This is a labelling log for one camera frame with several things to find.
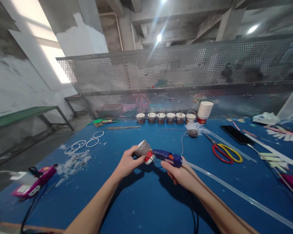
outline yellow scissors handle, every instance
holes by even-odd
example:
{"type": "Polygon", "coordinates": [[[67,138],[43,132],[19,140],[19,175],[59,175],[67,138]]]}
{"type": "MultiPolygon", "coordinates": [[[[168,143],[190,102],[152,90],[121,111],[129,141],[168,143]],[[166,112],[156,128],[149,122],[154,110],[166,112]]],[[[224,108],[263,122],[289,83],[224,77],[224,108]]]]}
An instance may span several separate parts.
{"type": "Polygon", "coordinates": [[[227,153],[227,155],[230,157],[230,158],[232,158],[232,160],[233,161],[235,161],[236,163],[242,163],[243,162],[243,159],[242,159],[242,157],[241,157],[241,155],[237,152],[237,151],[235,151],[234,149],[231,149],[229,146],[226,146],[226,145],[224,145],[224,144],[221,144],[221,143],[219,143],[219,144],[217,144],[220,148],[222,148],[226,153],[227,153]],[[231,150],[233,153],[235,153],[237,156],[238,156],[238,158],[239,158],[239,160],[236,160],[230,153],[229,153],[229,151],[227,150],[227,149],[229,149],[229,150],[231,150]]]}

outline perforated metal sheet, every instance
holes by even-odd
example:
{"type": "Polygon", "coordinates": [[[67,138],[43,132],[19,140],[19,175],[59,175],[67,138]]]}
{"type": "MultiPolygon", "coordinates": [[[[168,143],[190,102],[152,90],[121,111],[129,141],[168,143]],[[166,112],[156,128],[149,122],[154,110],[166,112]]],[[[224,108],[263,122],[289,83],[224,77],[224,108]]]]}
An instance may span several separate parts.
{"type": "Polygon", "coordinates": [[[92,119],[137,112],[277,113],[293,90],[293,35],[57,58],[92,119]]]}

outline white power adapter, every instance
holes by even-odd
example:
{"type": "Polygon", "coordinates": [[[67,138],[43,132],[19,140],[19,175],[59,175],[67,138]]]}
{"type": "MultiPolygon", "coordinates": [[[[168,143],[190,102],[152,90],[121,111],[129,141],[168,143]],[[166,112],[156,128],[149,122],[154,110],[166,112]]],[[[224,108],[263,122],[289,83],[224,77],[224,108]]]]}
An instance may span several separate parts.
{"type": "Polygon", "coordinates": [[[34,177],[32,174],[28,172],[16,172],[10,180],[13,180],[14,182],[17,182],[21,185],[28,185],[32,186],[38,178],[34,177]]]}

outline workbench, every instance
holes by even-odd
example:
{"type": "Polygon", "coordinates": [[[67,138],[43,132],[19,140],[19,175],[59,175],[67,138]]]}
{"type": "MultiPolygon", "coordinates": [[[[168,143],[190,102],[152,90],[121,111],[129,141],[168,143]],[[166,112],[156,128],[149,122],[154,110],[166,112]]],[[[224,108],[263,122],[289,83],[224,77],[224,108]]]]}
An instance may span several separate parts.
{"type": "MultiPolygon", "coordinates": [[[[238,127],[245,129],[265,144],[293,159],[293,142],[276,140],[268,135],[262,125],[251,126],[250,119],[245,123],[235,121],[238,127]],[[277,145],[264,141],[260,137],[279,142],[277,145]]],[[[278,182],[272,171],[248,146],[237,144],[223,130],[221,125],[233,125],[227,119],[209,119],[207,129],[216,133],[257,162],[244,158],[243,163],[232,165],[221,162],[212,153],[212,144],[205,136],[183,138],[184,157],[215,176],[221,178],[236,189],[255,199],[293,222],[293,194],[278,182]]],[[[122,121],[96,128],[87,125],[72,136],[65,146],[69,147],[79,140],[88,141],[92,135],[106,126],[138,126],[136,121],[122,121]]],[[[138,129],[104,130],[100,143],[92,148],[80,148],[77,152],[90,150],[91,159],[84,170],[71,175],[59,187],[53,187],[44,193],[28,218],[27,225],[42,230],[63,231],[87,205],[104,182],[109,178],[122,154],[132,145],[146,140],[153,149],[162,149],[181,154],[182,131],[158,133],[164,128],[186,129],[184,125],[159,125],[146,122],[138,129]]],[[[255,144],[260,152],[268,152],[255,144]]],[[[65,163],[68,155],[63,149],[57,149],[48,155],[36,167],[65,163]]],[[[260,233],[293,233],[293,230],[264,213],[254,205],[240,198],[218,182],[197,172],[202,181],[231,208],[237,215],[260,233]]],[[[61,179],[56,174],[48,182],[48,188],[61,179]]],[[[19,185],[11,184],[0,193],[0,222],[4,225],[20,225],[32,200],[22,203],[11,196],[19,185]]],[[[188,191],[180,185],[175,186],[161,167],[160,162],[141,165],[126,177],[117,189],[100,233],[193,233],[194,221],[191,209],[198,208],[200,216],[199,233],[219,233],[215,223],[201,204],[194,205],[188,191]]]]}

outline hand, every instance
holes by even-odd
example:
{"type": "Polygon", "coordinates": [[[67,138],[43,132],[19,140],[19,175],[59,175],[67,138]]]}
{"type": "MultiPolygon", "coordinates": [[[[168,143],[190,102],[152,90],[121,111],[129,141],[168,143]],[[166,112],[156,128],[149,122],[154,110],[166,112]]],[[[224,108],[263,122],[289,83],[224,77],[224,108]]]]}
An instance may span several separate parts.
{"type": "Polygon", "coordinates": [[[137,148],[138,146],[132,146],[124,152],[123,157],[114,171],[120,178],[128,176],[137,166],[144,163],[145,156],[133,159],[133,153],[137,148]]]}
{"type": "Polygon", "coordinates": [[[168,162],[161,161],[161,165],[167,170],[167,174],[174,181],[175,185],[180,184],[192,193],[194,193],[195,188],[198,187],[198,183],[204,184],[194,170],[186,164],[182,164],[180,168],[177,168],[168,162]]]}

